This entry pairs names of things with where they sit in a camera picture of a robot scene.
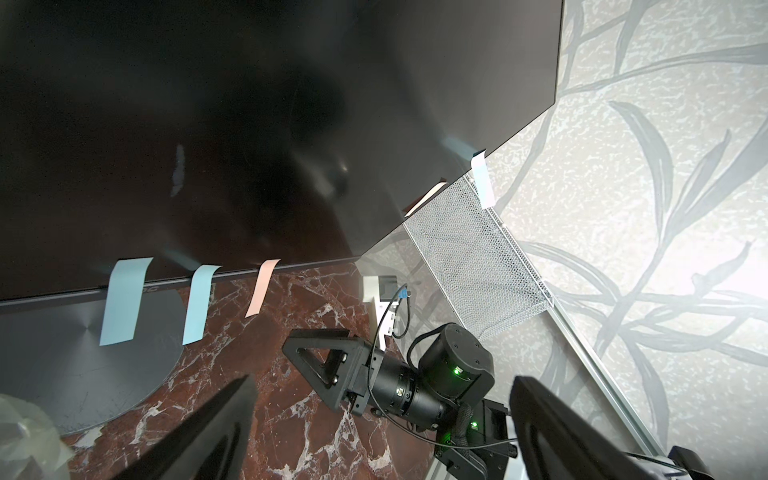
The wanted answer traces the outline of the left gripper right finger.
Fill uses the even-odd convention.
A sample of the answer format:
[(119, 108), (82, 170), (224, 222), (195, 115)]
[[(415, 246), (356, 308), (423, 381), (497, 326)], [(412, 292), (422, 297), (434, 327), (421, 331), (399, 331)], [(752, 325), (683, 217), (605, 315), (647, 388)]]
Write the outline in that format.
[(618, 450), (537, 379), (515, 378), (509, 396), (530, 479), (660, 479)]

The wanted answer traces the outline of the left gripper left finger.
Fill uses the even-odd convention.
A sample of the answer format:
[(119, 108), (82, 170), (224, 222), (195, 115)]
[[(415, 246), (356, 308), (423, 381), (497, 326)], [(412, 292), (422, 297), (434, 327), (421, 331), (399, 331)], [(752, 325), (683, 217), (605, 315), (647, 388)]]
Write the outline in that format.
[(117, 479), (238, 479), (258, 397), (246, 375), (230, 382)]

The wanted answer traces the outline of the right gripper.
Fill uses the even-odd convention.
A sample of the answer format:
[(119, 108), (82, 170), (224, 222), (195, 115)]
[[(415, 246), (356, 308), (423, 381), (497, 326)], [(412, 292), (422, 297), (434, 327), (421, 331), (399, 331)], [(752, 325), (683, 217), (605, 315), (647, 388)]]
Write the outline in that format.
[(346, 329), (294, 329), (283, 354), (329, 408), (340, 408), (350, 393), (352, 413), (367, 407), (437, 430), (447, 419), (447, 404), (431, 392), (417, 370), (374, 349), (360, 367), (360, 338)]

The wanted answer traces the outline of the pink sticky note bottom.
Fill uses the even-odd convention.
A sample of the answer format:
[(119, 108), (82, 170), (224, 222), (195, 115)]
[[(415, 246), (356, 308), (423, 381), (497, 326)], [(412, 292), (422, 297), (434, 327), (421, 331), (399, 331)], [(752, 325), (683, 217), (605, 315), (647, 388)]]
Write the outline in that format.
[(260, 313), (269, 289), (272, 275), (279, 262), (279, 259), (270, 259), (264, 261), (259, 267), (253, 294), (245, 313), (245, 317), (256, 316)]

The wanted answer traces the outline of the blue sticky note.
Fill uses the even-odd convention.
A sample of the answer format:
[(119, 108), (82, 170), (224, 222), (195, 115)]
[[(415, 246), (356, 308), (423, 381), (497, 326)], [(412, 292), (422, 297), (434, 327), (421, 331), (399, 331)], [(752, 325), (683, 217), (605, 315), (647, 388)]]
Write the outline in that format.
[(144, 281), (153, 258), (119, 260), (109, 278), (99, 345), (108, 346), (134, 338)]
[(219, 268), (220, 265), (201, 265), (192, 276), (182, 337), (183, 345), (195, 343), (203, 338), (213, 276)]

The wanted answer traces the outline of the mesh trash bin with bag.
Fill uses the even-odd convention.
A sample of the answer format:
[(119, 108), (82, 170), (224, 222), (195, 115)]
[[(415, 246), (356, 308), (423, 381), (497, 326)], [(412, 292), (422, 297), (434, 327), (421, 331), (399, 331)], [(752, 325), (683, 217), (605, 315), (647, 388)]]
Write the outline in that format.
[(73, 456), (38, 406), (1, 395), (2, 479), (70, 479)]

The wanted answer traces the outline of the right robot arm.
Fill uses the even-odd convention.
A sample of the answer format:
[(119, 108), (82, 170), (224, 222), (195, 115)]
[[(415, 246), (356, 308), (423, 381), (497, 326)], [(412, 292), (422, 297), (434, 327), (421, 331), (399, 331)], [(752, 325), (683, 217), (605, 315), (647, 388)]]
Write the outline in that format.
[(282, 351), (321, 400), (337, 411), (370, 412), (428, 442), (456, 479), (501, 479), (518, 455), (508, 409), (488, 399), (493, 358), (464, 327), (424, 335), (433, 342), (418, 365), (387, 354), (344, 329), (296, 329)]

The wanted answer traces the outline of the round grey monitor stand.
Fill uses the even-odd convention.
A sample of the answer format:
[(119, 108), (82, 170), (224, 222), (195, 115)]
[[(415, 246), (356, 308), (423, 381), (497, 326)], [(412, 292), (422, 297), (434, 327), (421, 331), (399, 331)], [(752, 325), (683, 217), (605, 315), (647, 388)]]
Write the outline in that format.
[(186, 306), (176, 291), (143, 296), (134, 337), (102, 346), (102, 300), (1, 317), (1, 391), (39, 407), (62, 436), (140, 405), (182, 353)]

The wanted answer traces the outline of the blue sticky note right edge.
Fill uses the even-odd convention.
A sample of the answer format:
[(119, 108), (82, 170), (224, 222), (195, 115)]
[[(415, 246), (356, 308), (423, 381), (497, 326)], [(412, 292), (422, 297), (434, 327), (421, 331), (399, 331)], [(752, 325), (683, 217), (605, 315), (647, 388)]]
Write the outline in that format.
[(486, 163), (486, 151), (482, 150), (475, 153), (471, 158), (470, 164), (481, 208), (493, 208), (496, 204), (496, 197)]

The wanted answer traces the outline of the black computer monitor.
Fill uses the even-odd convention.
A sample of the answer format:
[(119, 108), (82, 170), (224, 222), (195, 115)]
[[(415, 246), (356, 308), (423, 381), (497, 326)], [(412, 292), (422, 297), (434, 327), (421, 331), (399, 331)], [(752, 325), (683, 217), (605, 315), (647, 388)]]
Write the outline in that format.
[(556, 97), (560, 1), (5, 1), (1, 304), (346, 262)]

